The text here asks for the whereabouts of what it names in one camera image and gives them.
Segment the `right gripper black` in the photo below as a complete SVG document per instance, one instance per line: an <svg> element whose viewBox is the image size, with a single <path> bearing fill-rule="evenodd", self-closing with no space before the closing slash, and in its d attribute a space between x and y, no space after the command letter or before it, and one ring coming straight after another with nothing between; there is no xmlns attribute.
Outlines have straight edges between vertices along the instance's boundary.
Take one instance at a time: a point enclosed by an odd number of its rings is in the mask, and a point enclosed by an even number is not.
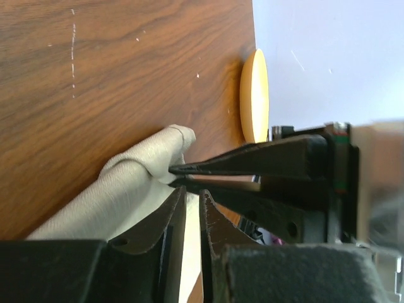
<svg viewBox="0 0 404 303"><path fill-rule="evenodd" d="M359 148L352 144L351 125L332 122L300 131L292 126L273 126L271 138L273 141L244 145L203 162L173 165L169 172L315 180L326 175L329 165L324 213L286 203L251 181L181 177L170 187L184 186L194 194L207 190L216 203L288 244L350 242L357 236L359 183Z"/></svg>

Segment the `beige cloth napkin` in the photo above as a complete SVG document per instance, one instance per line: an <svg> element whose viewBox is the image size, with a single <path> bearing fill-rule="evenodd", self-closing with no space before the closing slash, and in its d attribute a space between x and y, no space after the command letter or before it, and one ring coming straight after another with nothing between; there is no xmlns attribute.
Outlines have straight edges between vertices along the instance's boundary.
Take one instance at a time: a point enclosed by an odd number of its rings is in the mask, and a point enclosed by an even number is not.
<svg viewBox="0 0 404 303"><path fill-rule="evenodd" d="M183 163L183 154L195 139L192 129L171 125L112 157L95 182L34 230L26 241L109 241L121 235L157 210L179 188L170 187L177 177L169 172L169 168ZM200 247L199 198L186 190L186 223L177 302L188 300L199 277Z"/></svg>

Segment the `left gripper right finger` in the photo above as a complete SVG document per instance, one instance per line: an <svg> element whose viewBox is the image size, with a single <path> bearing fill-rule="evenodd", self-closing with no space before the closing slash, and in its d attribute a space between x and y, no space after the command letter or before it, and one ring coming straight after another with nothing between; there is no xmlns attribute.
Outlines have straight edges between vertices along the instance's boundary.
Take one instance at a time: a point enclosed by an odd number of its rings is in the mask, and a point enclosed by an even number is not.
<svg viewBox="0 0 404 303"><path fill-rule="evenodd" d="M353 245L264 246L199 195L204 302L387 302L369 253Z"/></svg>

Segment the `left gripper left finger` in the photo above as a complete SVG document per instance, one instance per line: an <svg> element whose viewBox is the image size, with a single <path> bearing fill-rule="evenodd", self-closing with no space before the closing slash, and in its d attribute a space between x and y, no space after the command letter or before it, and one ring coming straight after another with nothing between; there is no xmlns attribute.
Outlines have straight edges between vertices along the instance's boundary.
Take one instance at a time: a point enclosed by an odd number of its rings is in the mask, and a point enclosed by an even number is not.
<svg viewBox="0 0 404 303"><path fill-rule="evenodd" d="M3 241L2 302L177 302L186 190L109 240Z"/></svg>

